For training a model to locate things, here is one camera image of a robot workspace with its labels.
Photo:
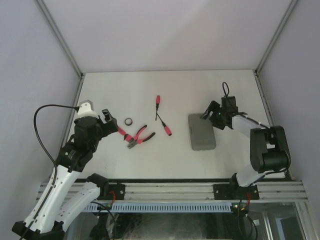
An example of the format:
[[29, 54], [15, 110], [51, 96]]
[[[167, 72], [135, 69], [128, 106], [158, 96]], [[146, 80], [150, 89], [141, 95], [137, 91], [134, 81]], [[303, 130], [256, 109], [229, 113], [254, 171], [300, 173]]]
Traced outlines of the grey plastic tool case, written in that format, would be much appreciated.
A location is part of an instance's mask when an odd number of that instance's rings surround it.
[[212, 123], [208, 119], [202, 119], [201, 113], [193, 113], [188, 116], [189, 136], [193, 151], [210, 151], [217, 146]]

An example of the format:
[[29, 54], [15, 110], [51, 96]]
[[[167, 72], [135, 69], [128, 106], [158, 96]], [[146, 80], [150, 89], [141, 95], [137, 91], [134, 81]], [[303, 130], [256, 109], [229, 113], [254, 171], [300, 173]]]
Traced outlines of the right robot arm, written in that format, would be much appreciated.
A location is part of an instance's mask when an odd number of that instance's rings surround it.
[[264, 177], [285, 173], [289, 169], [291, 156], [284, 128], [267, 126], [238, 111], [234, 96], [222, 97], [221, 104], [211, 101], [200, 118], [209, 120], [217, 129], [228, 127], [249, 138], [250, 163], [234, 173], [229, 181], [229, 192], [234, 199], [242, 199], [248, 188]]

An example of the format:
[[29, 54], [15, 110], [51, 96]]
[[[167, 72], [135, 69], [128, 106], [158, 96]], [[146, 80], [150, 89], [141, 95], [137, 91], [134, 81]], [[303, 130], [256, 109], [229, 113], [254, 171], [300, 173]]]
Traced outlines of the red black pliers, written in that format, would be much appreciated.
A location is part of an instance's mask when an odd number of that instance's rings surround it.
[[142, 143], [145, 143], [147, 141], [149, 141], [150, 139], [152, 139], [156, 133], [152, 132], [151, 134], [149, 134], [147, 137], [142, 137], [141, 138], [141, 134], [142, 132], [148, 127], [147, 124], [145, 124], [143, 127], [141, 127], [137, 133], [135, 134], [135, 136], [131, 136], [131, 135], [127, 135], [127, 137], [125, 138], [125, 140], [128, 142], [127, 148], [128, 149], [132, 149], [133, 147], [135, 147], [136, 145], [140, 145]]

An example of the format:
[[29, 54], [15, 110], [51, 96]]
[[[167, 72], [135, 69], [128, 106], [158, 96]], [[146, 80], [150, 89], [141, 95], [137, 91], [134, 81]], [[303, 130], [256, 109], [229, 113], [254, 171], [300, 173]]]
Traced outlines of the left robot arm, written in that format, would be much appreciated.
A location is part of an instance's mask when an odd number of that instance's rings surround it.
[[102, 110], [104, 120], [91, 108], [76, 107], [74, 134], [54, 160], [50, 182], [34, 209], [23, 221], [17, 221], [12, 232], [26, 240], [62, 240], [73, 220], [93, 200], [109, 196], [107, 178], [93, 173], [83, 188], [67, 203], [66, 195], [86, 164], [93, 158], [102, 138], [118, 131], [117, 120], [108, 109]]

